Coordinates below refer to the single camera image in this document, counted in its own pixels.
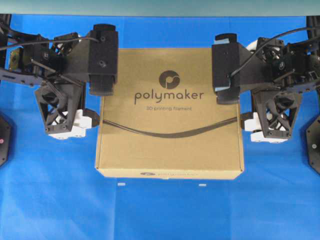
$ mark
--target blue tablecloth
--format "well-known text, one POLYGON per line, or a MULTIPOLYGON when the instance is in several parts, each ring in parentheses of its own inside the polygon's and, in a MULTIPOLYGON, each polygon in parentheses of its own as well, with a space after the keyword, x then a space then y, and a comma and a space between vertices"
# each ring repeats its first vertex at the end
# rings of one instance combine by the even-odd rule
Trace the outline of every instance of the blue tablecloth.
MULTIPOLYGON (((120 48, 207 48, 217 34, 237 33, 245 46, 304 27, 306 19, 14 15, 11 27, 53 38, 84 36, 97 23, 116 25, 120 48)), ((306 38, 299 32, 283 39, 306 38)), ((82 139, 46 136, 34 91, 0 85, 0 112, 13 124, 9 160, 0 168, 0 239, 319 239, 320 175, 308 165, 304 134, 319 114, 315 92, 303 95, 289 141, 252 143, 243 132, 245 172, 226 181, 105 178, 94 168, 98 129, 82 139)), ((250 101, 241 96, 242 112, 250 101)), ((99 104, 87 95, 88 108, 99 112, 99 104)))

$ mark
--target cardboard box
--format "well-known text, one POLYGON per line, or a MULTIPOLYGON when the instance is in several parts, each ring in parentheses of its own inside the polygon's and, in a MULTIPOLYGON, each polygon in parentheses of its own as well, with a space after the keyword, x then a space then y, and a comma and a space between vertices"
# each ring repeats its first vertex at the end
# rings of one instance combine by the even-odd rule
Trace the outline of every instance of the cardboard box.
POLYGON ((244 171, 238 105, 218 105, 210 48, 120 49, 102 98, 96 169, 106 177, 234 179, 244 171))

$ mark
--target white plastic part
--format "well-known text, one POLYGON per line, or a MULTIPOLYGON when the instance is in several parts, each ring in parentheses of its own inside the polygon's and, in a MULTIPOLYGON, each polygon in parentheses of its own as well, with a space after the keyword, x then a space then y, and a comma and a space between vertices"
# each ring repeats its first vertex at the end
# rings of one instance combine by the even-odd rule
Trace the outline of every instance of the white plastic part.
MULTIPOLYGON (((269 120, 272 119, 272 114, 267 113, 266 118, 269 120)), ((256 142, 256 143, 267 142, 267 143, 272 143, 272 144, 279 144, 279 143, 283 143, 283 142, 287 141, 287 139, 264 137, 257 112, 253 113, 252 119, 248 119, 248 120, 244 121, 244 130, 247 132, 253 132, 253 131, 258 130, 257 132, 251 133, 251 135, 250 135, 251 142, 256 142)))
POLYGON ((83 110, 79 109, 75 112, 74 122, 72 126, 72 130, 69 132, 63 133, 54 133, 49 134, 49 136, 59 139, 65 140, 71 137, 75 138, 83 138, 86 136, 86 130, 92 128, 92 119, 88 116, 83 116, 83 110))
POLYGON ((251 42, 247 47, 246 49, 248 51, 255 51, 257 49, 257 44, 258 44, 258 40, 255 40, 253 42, 251 42))
POLYGON ((221 40, 214 40, 214 44, 228 44, 229 38, 221 39, 221 40))
POLYGON ((251 142, 260 143, 260 142, 267 142, 271 144, 280 144, 288 139, 281 139, 281 138, 266 138, 262 131, 253 132, 250 135, 251 142))

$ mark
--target polymaker logo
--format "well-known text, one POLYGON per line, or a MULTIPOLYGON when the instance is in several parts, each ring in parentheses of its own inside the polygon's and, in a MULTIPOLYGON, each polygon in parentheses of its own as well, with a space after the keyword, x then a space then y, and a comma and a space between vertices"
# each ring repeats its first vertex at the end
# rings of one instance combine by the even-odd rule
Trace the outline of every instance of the polymaker logo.
POLYGON ((159 83, 164 89, 174 89, 180 83, 179 74, 175 71, 164 71, 159 77, 159 83))

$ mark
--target black cable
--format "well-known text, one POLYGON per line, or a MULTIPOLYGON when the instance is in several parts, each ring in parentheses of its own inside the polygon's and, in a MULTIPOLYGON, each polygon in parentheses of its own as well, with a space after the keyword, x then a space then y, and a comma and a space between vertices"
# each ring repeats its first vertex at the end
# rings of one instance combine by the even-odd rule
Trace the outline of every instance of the black cable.
POLYGON ((241 65, 240 67, 238 67, 236 70, 234 70, 232 73, 230 73, 229 78, 234 77, 237 73, 239 73, 250 61, 251 59, 257 55, 258 52, 260 52, 266 45, 268 45, 268 43, 270 43, 272 40, 289 35, 289 34, 293 34, 296 32, 301 32, 304 30, 315 30, 315 29, 320 29, 320 26, 314 26, 314 27, 301 27, 301 28, 297 28, 297 29, 293 29, 290 31, 286 31, 284 33, 278 34, 277 36, 274 36, 270 39, 268 39, 267 41, 264 42, 264 44, 262 44, 262 46, 260 46, 250 57, 248 57, 241 65))
POLYGON ((90 36, 81 36, 81 37, 76 37, 76 38, 71 38, 67 40, 40 40, 40 41, 25 41, 25 42, 18 42, 15 44, 7 45, 7 46, 2 46, 0 47, 0 51, 7 50, 10 48, 18 47, 18 46, 26 46, 26 45, 34 45, 34 44, 49 44, 49 43, 54 43, 54 44, 62 44, 62 43, 69 43, 73 41, 79 41, 79 40, 91 40, 99 43, 100 41, 94 37, 90 36))

